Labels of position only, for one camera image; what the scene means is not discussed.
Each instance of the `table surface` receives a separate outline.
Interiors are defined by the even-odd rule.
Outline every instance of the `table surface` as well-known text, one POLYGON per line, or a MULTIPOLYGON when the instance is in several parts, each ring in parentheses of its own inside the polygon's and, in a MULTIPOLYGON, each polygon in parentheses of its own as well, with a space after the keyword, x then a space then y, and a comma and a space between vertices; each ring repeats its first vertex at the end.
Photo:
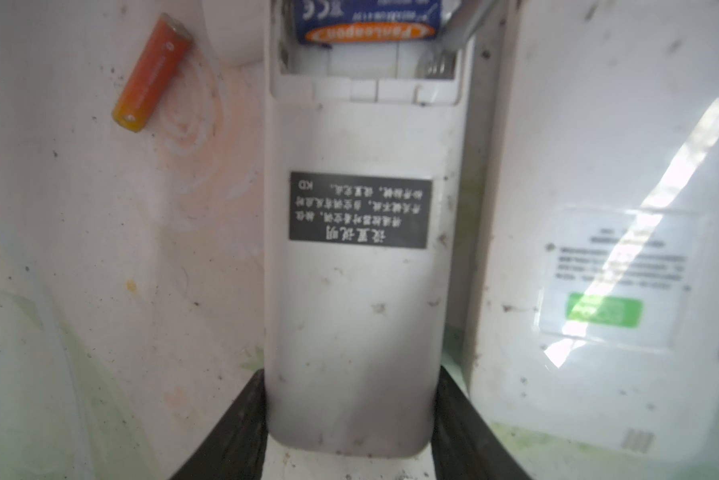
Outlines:
MULTIPOLYGON (((216 61, 199 3, 0 1, 0 480, 94 478, 76 458, 100 479, 167 478, 263 365, 263 69, 216 61), (197 47, 132 134, 110 111, 161 11, 197 47)), ((462 226, 479 218, 503 8, 478 42, 462 226)), ((456 277, 475 233, 459 230, 456 277)), ((465 300, 451 293, 454 371, 465 300)), ((719 421, 684 466, 494 428, 535 478, 719 478, 719 421)), ((433 476, 428 449, 387 460, 276 442, 264 470, 433 476)))

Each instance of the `white plastic object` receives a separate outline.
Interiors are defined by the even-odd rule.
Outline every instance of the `white plastic object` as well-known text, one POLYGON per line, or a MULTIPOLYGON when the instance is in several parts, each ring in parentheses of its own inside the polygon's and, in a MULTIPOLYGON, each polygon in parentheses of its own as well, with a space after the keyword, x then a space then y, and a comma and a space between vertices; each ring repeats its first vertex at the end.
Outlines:
POLYGON ((264 3, 202 0, 205 28, 218 59, 233 67, 264 58, 264 3))
POLYGON ((412 456, 433 425, 473 45, 455 78, 429 81, 413 78, 424 42, 308 47, 282 33, 278 14, 273 21, 265 62, 268 427, 292 447, 412 456), (430 181, 425 248, 290 240, 293 172, 430 181))
POLYGON ((489 421, 689 458, 719 404, 719 5, 510 10, 471 400, 489 421))

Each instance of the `red and yellow battery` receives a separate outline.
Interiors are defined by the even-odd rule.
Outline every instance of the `red and yellow battery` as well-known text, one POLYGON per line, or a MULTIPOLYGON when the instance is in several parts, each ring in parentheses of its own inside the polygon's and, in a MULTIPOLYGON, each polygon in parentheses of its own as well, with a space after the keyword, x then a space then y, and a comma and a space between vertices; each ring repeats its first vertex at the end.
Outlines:
POLYGON ((192 34, 163 13, 120 95, 112 118, 123 128, 140 131, 152 116, 178 64, 192 47, 192 34))

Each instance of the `green rectangle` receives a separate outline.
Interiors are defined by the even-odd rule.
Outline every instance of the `green rectangle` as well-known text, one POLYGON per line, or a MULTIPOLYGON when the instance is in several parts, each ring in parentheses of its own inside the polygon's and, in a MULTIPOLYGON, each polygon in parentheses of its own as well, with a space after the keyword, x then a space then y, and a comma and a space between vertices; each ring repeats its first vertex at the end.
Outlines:
POLYGON ((617 296, 571 293, 566 310, 568 320, 633 329, 640 324, 642 302, 617 296))

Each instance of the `black sticker with chinese text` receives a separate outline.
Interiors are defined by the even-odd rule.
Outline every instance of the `black sticker with chinese text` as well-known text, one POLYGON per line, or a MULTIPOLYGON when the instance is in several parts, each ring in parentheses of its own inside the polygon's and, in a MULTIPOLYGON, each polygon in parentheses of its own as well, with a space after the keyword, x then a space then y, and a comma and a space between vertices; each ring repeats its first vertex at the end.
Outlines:
POLYGON ((426 248, 431 180, 290 174, 290 239, 426 248))

